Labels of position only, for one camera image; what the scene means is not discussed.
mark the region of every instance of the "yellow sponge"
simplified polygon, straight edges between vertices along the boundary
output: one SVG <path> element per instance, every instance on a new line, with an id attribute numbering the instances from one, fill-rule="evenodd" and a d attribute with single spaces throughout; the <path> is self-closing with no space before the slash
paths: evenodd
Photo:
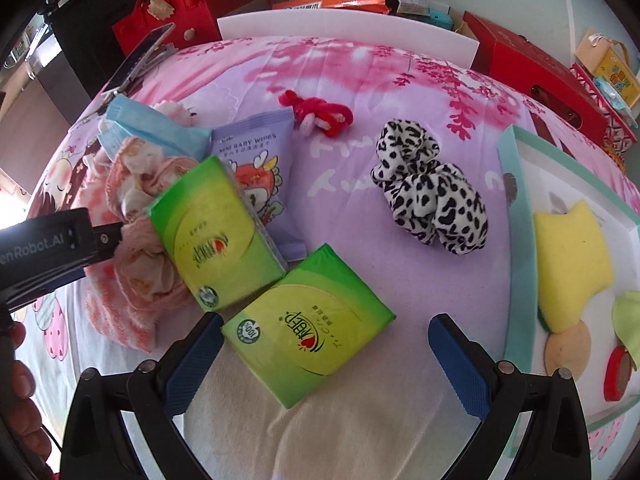
<path id="1" fill-rule="evenodd" d="M 613 285 L 607 243 L 584 200 L 565 215 L 536 212 L 538 304 L 551 332 L 580 321 L 589 298 Z"/>

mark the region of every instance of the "leopard print scrunchie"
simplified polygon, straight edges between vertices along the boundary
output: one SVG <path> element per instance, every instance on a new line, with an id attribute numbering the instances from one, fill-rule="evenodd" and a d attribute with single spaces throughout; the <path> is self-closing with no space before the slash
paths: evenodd
<path id="1" fill-rule="evenodd" d="M 436 234 L 447 251 L 482 249 L 488 219 L 478 192 L 454 164 L 441 164 L 440 147 L 414 121 L 389 121 L 376 147 L 380 164 L 371 178 L 384 192 L 394 221 L 431 244 Z"/>

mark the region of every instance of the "baby wipes pack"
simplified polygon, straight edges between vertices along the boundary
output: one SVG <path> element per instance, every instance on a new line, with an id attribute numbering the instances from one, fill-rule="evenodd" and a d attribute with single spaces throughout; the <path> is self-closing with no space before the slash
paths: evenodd
<path id="1" fill-rule="evenodd" d="M 227 168 L 209 157 L 149 208 L 164 248 L 206 311 L 222 310 L 286 272 Z"/>
<path id="2" fill-rule="evenodd" d="M 395 318 L 325 244 L 222 332 L 280 403 L 291 408 Z"/>
<path id="3" fill-rule="evenodd" d="M 285 260 L 306 257 L 305 242 L 287 205 L 292 108 L 280 108 L 216 128 L 210 155 L 229 164 L 242 192 Z"/>

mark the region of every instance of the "green tissue pack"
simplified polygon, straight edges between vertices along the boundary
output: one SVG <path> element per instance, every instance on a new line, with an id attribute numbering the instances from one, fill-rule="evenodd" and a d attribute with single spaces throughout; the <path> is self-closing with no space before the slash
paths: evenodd
<path id="1" fill-rule="evenodd" d="M 205 311 L 222 310 L 286 272 L 273 241 L 216 156 L 178 179 L 149 216 Z"/>
<path id="2" fill-rule="evenodd" d="M 325 244 L 222 332 L 280 403 L 291 408 L 395 318 Z"/>

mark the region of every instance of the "human hand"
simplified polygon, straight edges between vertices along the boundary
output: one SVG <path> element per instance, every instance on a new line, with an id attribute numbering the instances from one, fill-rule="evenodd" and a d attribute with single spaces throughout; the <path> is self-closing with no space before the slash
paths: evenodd
<path id="1" fill-rule="evenodd" d="M 14 322 L 10 336 L 18 348 L 27 335 L 22 323 Z M 30 397 L 35 393 L 36 383 L 29 369 L 21 361 L 14 363 L 11 385 L 20 401 L 7 417 L 7 423 L 22 437 L 24 445 L 46 460 L 51 454 L 51 441 L 42 429 L 42 417 Z"/>

